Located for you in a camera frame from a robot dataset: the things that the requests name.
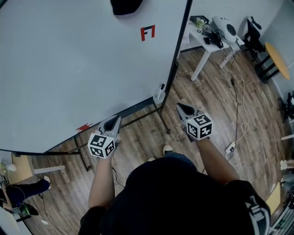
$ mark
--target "black chair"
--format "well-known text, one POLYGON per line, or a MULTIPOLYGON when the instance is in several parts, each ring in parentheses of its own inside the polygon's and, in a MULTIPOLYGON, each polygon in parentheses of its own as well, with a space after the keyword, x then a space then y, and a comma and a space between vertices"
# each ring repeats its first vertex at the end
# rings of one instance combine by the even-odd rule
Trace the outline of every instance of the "black chair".
POLYGON ((278 98, 278 100, 281 102, 281 106, 278 111, 281 110, 283 112, 283 122, 286 121, 288 117, 294 119, 294 105, 291 103, 292 98, 294 98, 294 91, 292 91, 292 95, 290 92, 288 92, 287 103, 284 103, 281 98, 278 98))
POLYGON ((261 26, 255 22, 253 17, 251 17, 251 22, 250 20, 247 19, 247 26, 248 26, 248 33, 245 34, 245 39, 243 42, 245 43, 245 46, 247 47, 246 50, 244 51, 250 51, 251 55, 253 57, 253 61, 256 60, 258 52, 264 52, 266 51, 265 47, 261 42, 259 41, 260 38, 260 33, 259 31, 255 28, 255 26, 260 30, 261 26))

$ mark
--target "white wall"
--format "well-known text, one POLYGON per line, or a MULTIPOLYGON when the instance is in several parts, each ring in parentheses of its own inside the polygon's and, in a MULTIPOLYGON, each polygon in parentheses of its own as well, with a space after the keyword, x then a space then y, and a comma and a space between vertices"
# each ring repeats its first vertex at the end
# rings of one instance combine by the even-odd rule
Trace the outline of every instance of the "white wall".
MULTIPOLYGON (((274 21, 265 31, 260 41, 271 43, 281 54, 285 63, 291 65, 294 61, 294 5, 286 0, 274 21)), ((260 59, 267 56, 267 53, 259 55, 260 59)), ((286 80, 281 74, 274 77, 275 85, 280 96, 287 99, 288 92, 294 90, 294 65, 289 66, 290 80, 286 80)))
POLYGON ((246 20, 253 16, 262 26, 261 34, 272 22, 283 0, 193 0, 190 15, 203 15, 211 20, 214 16, 227 17, 242 37, 247 30, 246 20))

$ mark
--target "electrical outlet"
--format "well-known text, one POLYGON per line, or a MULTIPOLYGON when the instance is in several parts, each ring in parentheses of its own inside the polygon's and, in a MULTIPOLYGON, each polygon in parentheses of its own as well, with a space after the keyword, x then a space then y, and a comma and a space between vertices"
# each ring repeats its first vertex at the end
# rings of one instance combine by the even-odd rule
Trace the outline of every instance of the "electrical outlet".
POLYGON ((47 221, 42 220, 42 219, 41 219, 41 221, 42 221, 43 224, 45 224, 45 225, 49 225, 47 221))
POLYGON ((234 151, 235 147, 236 147, 235 142, 230 143, 230 145, 225 150, 226 154, 229 154, 231 152, 231 149, 233 149, 234 151))

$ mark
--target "power strip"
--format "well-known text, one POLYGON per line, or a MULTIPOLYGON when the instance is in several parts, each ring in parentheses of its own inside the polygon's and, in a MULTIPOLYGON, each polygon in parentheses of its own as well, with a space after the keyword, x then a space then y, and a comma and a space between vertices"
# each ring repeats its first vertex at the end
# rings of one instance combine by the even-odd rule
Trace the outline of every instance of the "power strip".
POLYGON ((229 154, 230 152, 234 152, 235 147, 236 147, 235 142, 230 143, 230 145, 225 150, 226 154, 229 154))

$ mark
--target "cable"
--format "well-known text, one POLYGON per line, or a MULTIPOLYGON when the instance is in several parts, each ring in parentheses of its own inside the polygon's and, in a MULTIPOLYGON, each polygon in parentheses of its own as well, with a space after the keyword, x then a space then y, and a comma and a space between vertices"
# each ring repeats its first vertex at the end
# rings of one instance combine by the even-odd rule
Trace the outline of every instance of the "cable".
POLYGON ((44 201, 44 198, 41 194, 39 194, 39 197, 43 200, 43 204, 44 204, 44 211, 45 211, 45 214, 47 216, 47 218, 49 219, 50 223, 54 226, 54 228, 58 231, 59 234, 63 234, 65 235, 63 232, 61 232, 56 226, 55 224, 51 221, 51 219, 49 218, 48 214, 47 214, 47 211, 46 211, 46 205, 45 205, 45 201, 44 201))
POLYGON ((115 181, 116 181, 116 183, 118 183, 120 186, 122 186, 123 188, 124 188, 124 186, 118 181, 118 174, 117 174, 117 172, 116 172, 116 170, 113 168, 113 167, 111 167, 113 170, 114 170, 114 172, 115 172, 115 181))
POLYGON ((8 182, 5 182, 5 184, 8 185, 8 186, 11 186, 11 187, 17 188, 17 189, 19 189, 19 190, 23 193, 23 202, 21 203, 20 206, 17 207, 17 208, 21 208, 21 207, 23 206, 23 204, 24 204, 24 200, 26 199, 26 195, 24 194, 24 192, 23 192, 19 187, 16 187, 16 186, 14 186, 14 185, 11 185, 11 184, 9 184, 8 182))
POLYGON ((224 31, 222 31, 221 29, 218 29, 218 28, 217 28, 217 29, 215 29, 215 30, 213 30, 213 31, 211 31, 211 32, 214 33, 215 31, 221 32, 220 37, 222 37, 222 38, 225 37, 224 31))
MULTIPOLYGON (((245 134, 246 134, 246 132, 248 131, 248 129, 249 129, 249 118, 248 118, 248 115, 247 115, 247 111, 246 111, 246 107, 245 107, 245 103, 244 103, 244 97, 245 97, 245 81, 244 81, 244 79, 243 79, 243 76, 242 76, 242 74, 241 74, 241 71, 240 71, 240 68, 239 68, 239 66, 238 66, 238 64, 237 64, 237 62, 235 63, 236 64, 236 66, 237 66, 237 69, 238 69, 238 71, 239 71, 239 73, 240 73, 240 76, 241 76, 241 78, 242 78, 242 82, 243 82, 243 99, 242 99, 242 103, 243 103, 243 107, 244 107, 244 111, 245 111, 245 114, 246 114, 246 118, 247 118, 247 126, 246 126, 246 124, 245 123, 242 123, 241 124, 241 130, 242 130, 242 132, 243 132, 243 135, 239 138, 239 139, 237 139, 237 129, 238 129, 238 108, 239 108, 239 106, 241 105, 241 103, 239 103, 238 102, 238 99, 237 99, 237 89, 236 89, 236 86, 235 86, 235 81, 234 81, 234 78, 233 78, 233 63, 235 62, 235 60, 236 60, 236 56, 237 56, 237 53, 238 53, 238 51, 236 52, 236 54, 235 54, 235 56, 234 56, 234 60, 233 60, 233 62, 231 63, 231 83, 232 83, 232 86, 234 87, 234 91, 235 91, 235 101, 236 101, 236 103, 237 103, 237 110, 236 110, 236 134, 235 134, 235 141, 234 141, 234 143, 236 144, 245 134)), ((226 160, 230 163, 230 160, 233 158, 233 156, 234 156, 234 153, 235 153, 235 149, 234 149, 234 151, 233 151, 233 154, 232 154, 232 156, 230 157, 230 159, 227 159, 227 153, 226 153, 226 155, 225 155, 225 158, 226 158, 226 160)), ((234 167, 236 167, 236 166, 239 166, 239 165, 241 165, 243 163, 243 167, 242 167, 242 170, 241 171, 243 171, 243 169, 244 169, 244 165, 245 165, 245 162, 241 162, 241 163, 239 163, 239 164, 237 164, 237 165, 233 165, 233 164, 231 164, 232 166, 234 166, 234 167)))
POLYGON ((242 130, 242 132, 243 132, 243 135, 242 135, 238 140, 235 141, 235 143, 237 143, 240 139, 243 138, 243 136, 246 134, 246 132, 247 132, 248 129, 249 129, 249 117, 248 117, 248 115, 247 115, 247 111, 246 111, 246 107, 245 107, 245 102, 244 102, 244 98, 245 98, 245 82, 244 82, 243 76, 242 76, 242 74, 241 74, 241 72, 240 72, 240 68, 239 68, 237 62, 236 62, 235 64, 236 64, 236 66, 237 66, 237 69, 238 69, 238 71, 239 71, 239 73, 240 73, 240 75, 241 75, 242 82, 243 82, 243 98, 242 98, 242 103, 243 103, 243 108, 244 108, 244 111, 245 111, 245 114, 246 114, 246 118, 247 118, 247 126, 246 126, 245 123, 242 123, 242 124, 241 124, 241 130, 242 130))
POLYGON ((46 224, 44 224, 44 225, 49 229, 55 229, 57 231, 57 233, 59 233, 59 235, 61 235, 61 233, 56 228, 54 228, 54 227, 51 228, 51 227, 47 226, 46 224))

